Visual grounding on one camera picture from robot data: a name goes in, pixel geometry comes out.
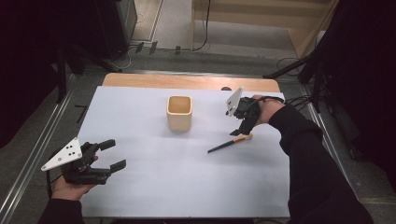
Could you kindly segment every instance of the black cable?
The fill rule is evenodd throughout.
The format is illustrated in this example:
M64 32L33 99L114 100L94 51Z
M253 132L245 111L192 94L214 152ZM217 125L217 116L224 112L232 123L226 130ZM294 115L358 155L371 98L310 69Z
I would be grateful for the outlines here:
M311 97L307 97L307 98L303 99L301 102L299 102L299 103L297 103L297 104L295 104L293 106L297 107L297 106L299 106L299 105L301 105L301 104L303 104L305 102L310 102L310 101L311 101Z
M280 70L280 68L279 68L280 62L282 62L282 61L284 61L284 60L296 60L297 62L300 62L300 61L301 61L301 60L298 59L298 58L283 58L283 59L280 59L280 60L277 61L277 63L276 63L276 68L277 68L278 71ZM300 75L301 71L298 69L298 67L295 68L295 69L298 71L297 74L286 73L286 75L289 75L289 76L298 76L298 75Z
M246 108L245 111L247 111L252 105L256 104L258 101L263 100L264 97L261 97L259 99L256 99L255 101L253 101L252 103L250 103Z
M203 44L201 47L199 47L198 49L193 49L194 51L200 50L200 49L206 44L206 41L207 41L207 33L208 33L208 31L207 31L207 24L208 24L208 22L209 22L210 3L211 3L211 0L209 0L209 3L207 4L207 12L206 12L206 29L205 29L206 38L205 38L205 42L204 42L204 44Z
M324 102L326 104L326 108L327 108L327 110L329 111L329 113L331 115L334 115L334 111L333 111L333 108L332 108L332 103L330 102L330 99L329 99L332 94L329 91L329 89L327 89L327 86L324 83L321 85L321 88L324 91L324 96L323 97L324 97Z
M308 101L308 100L306 100L306 101L304 101L304 104L303 104L303 106L302 107L300 107L300 109L297 109L298 111L301 111L302 109L304 109L307 105L309 105L311 103L311 101Z
M53 151L53 152L50 154L48 161L50 161L50 159L52 159L52 157L54 157L54 156L55 156L58 152L60 152L61 150L62 150L62 149L59 148L59 149ZM49 198L52 197L52 185L51 185L51 184L52 184L55 180L57 180L59 177L61 177L61 176L62 176L62 175L56 177L56 179L54 179L54 180L51 181L51 180L50 180L50 170L46 171L47 194L49 195Z
M289 102L290 105L297 107L298 105L302 104L303 102L309 100L309 97L298 97L295 98L294 100L292 100L291 102Z
M286 103L292 105L292 103L294 103L295 101L300 100L300 99L305 99L307 97L310 97L310 95L302 95L302 96L299 96L299 97L296 97L296 98L290 98L290 99L286 100Z

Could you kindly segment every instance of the floor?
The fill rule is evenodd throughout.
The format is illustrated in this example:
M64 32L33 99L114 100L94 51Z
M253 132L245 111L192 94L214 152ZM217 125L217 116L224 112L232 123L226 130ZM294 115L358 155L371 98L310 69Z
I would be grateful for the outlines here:
M132 40L152 42L163 7L163 0L135 0L134 4L136 7L137 22Z
M131 50L112 63L122 67L124 73L149 70L180 74L195 73L203 76L210 73L226 77L262 78L262 75L271 74L278 68L295 62L293 59L282 60L296 57L284 29L230 26L220 22L209 23L208 43L202 51L194 53L182 51L176 55L169 49L174 49L176 46L189 47L190 20L187 18L190 17L191 5L189 5L190 1L183 1L183 4L180 2L163 0L160 10L155 9L156 12L153 13L155 15L152 16L157 18L152 36L141 37L142 40L147 39L143 50L137 53ZM198 27L202 27L202 22L197 21L195 25L197 27L195 44L200 46L203 42L204 30L199 31ZM232 38L224 37L224 34L234 31ZM142 40L133 40L132 44ZM155 41L158 41L158 49L150 54L149 47ZM54 103L57 97L57 90L54 90L25 122L15 138L0 149L2 164L0 198L3 199L0 223L35 223L45 208L48 199L45 176L39 167L45 163L53 150L64 146L78 134L83 122L78 120L84 115L80 106L90 104L96 87L101 85L107 74L107 71L96 64L88 61L85 63L87 69L83 76L68 72L69 93L63 103L59 105ZM279 88L287 99L306 94L306 91L312 88L310 84L302 86L298 83L295 76L298 72L298 70L291 71L288 75L277 79ZM306 107L302 113L310 119L322 120L328 134L326 146L335 155L334 159L344 171L357 197L373 216L375 223L396 223L396 193L390 187L384 172L370 162L357 162L350 158L347 142L340 132L337 121L323 102L320 106L320 114L313 114L311 107ZM86 223L111 222L110 219L85 221ZM286 219L277 219L277 221L287 222Z

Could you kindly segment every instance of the black sleeve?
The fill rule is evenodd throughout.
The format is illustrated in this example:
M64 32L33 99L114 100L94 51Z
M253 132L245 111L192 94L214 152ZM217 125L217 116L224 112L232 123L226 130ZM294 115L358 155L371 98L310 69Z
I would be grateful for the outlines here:
M81 202L50 199L38 223L83 224Z
M269 120L290 158L290 224L374 223L322 145L322 131L291 105Z

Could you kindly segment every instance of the metal bar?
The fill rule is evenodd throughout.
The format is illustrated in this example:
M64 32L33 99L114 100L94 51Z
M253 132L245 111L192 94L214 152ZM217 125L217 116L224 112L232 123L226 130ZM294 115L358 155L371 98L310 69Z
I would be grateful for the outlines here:
M309 95L310 91L309 89L302 85L302 89L301 89L303 95ZM344 169L343 164L340 161L340 158L338 157L338 154L335 150L334 144L332 143L332 139L330 138L330 135L326 129L326 126L323 122L322 116L320 115L320 113L316 112L316 109L313 107L313 105L310 103L308 105L308 110L309 113L313 119L313 121L321 128L321 130L323 131L323 145L325 146L325 148L329 151L330 155L332 156L332 158L334 159L335 163L337 163L338 168L341 170L341 172L343 173L344 177L346 178L346 181L348 182L349 186L353 189L353 186L350 183L350 180L347 176L347 173Z
M70 83L69 84L70 91L66 94L64 99L55 106L46 126L44 127L42 133L38 137L35 146L29 155L29 158L27 159L26 163L23 165L23 168L21 169L21 172L18 175L17 179L15 180L14 184L9 189L8 194L5 200L3 201L3 204L0 209L0 223L7 224L11 220L11 217L18 203L20 202L21 197L25 192L30 179L33 176L33 173L38 163L40 162L42 155L44 154L46 146L50 141L59 123L59 120L61 119L62 114L64 113L64 110L68 105L75 80L76 79L72 74L68 81Z

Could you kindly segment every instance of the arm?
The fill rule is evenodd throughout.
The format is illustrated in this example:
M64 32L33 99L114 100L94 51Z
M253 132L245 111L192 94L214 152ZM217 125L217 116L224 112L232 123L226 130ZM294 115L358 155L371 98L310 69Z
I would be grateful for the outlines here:
M281 133L290 158L291 223L374 223L321 142L321 129L291 105L260 102L258 124Z
M94 185L67 184L61 176L55 183L52 197L38 223L84 223L80 199Z

